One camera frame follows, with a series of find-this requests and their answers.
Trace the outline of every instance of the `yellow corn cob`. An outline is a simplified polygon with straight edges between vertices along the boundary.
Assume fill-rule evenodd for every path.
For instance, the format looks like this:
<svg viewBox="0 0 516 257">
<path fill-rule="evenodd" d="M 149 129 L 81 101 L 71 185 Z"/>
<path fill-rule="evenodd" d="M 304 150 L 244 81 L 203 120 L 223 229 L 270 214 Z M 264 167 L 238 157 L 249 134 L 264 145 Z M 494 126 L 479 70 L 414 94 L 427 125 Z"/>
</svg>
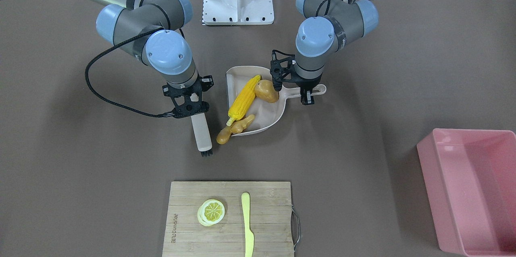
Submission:
<svg viewBox="0 0 516 257">
<path fill-rule="evenodd" d="M 229 111 L 227 112 L 227 116 L 229 117 L 229 120 L 226 123 L 227 126 L 231 126 L 234 121 L 239 121 L 246 115 L 247 110 L 249 110 L 249 107 L 256 97 L 256 94 L 254 93 L 254 86 L 261 79 L 261 75 L 254 76 L 240 91 L 240 94 L 238 94 L 235 101 L 231 105 L 231 108 L 229 108 Z"/>
</svg>

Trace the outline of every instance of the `gray tabletop surface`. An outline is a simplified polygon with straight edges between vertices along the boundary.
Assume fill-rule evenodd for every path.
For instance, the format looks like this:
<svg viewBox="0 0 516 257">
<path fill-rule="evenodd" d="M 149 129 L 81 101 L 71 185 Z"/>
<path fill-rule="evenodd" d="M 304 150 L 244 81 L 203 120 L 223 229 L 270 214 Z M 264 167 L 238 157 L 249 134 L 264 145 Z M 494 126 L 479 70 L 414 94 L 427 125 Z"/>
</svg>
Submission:
<svg viewBox="0 0 516 257">
<path fill-rule="evenodd" d="M 225 72 L 295 51 L 304 18 L 273 0 L 265 26 L 184 27 L 212 138 L 227 120 Z M 380 24 L 333 55 L 313 106 L 287 103 L 269 130 L 214 143 L 191 123 L 109 105 L 84 68 L 107 49 L 88 0 L 0 2 L 0 256 L 160 256 L 173 180 L 287 180 L 302 220 L 297 257 L 451 257 L 437 244 L 416 144 L 433 128 L 516 131 L 516 0 L 378 0 Z M 148 112 L 164 80 L 122 51 L 92 84 Z"/>
</svg>

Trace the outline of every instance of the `pink plastic container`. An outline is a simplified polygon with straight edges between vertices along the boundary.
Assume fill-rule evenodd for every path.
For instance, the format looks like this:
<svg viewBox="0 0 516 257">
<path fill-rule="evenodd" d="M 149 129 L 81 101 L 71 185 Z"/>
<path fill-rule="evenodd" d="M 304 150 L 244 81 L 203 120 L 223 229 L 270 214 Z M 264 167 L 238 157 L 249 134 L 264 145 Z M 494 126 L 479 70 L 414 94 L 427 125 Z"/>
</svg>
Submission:
<svg viewBox="0 0 516 257">
<path fill-rule="evenodd" d="M 516 256 L 516 136 L 434 129 L 418 143 L 441 250 Z"/>
</svg>

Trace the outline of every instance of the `lime slice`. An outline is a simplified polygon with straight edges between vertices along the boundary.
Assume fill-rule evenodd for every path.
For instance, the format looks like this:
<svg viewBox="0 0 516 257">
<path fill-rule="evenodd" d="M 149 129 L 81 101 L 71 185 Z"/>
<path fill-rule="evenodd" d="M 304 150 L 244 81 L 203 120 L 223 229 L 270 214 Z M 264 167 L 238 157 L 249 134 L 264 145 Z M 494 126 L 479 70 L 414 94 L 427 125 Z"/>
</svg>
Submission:
<svg viewBox="0 0 516 257">
<path fill-rule="evenodd" d="M 205 201 L 197 211 L 197 220 L 203 226 L 212 226 L 224 218 L 224 205 L 215 199 Z"/>
</svg>

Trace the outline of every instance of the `cutting board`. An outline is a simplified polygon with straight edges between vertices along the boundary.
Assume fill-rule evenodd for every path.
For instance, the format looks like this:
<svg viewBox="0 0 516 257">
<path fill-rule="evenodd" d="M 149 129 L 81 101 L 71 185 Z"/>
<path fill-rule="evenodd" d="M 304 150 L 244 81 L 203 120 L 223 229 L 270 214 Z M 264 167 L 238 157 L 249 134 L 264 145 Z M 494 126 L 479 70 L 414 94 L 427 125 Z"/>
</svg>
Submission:
<svg viewBox="0 0 516 257">
<path fill-rule="evenodd" d="M 244 192 L 251 196 L 253 257 L 293 257 L 289 182 L 172 182 L 162 256 L 244 257 Z M 220 200 L 225 216 L 205 227 L 197 210 L 208 199 Z"/>
</svg>

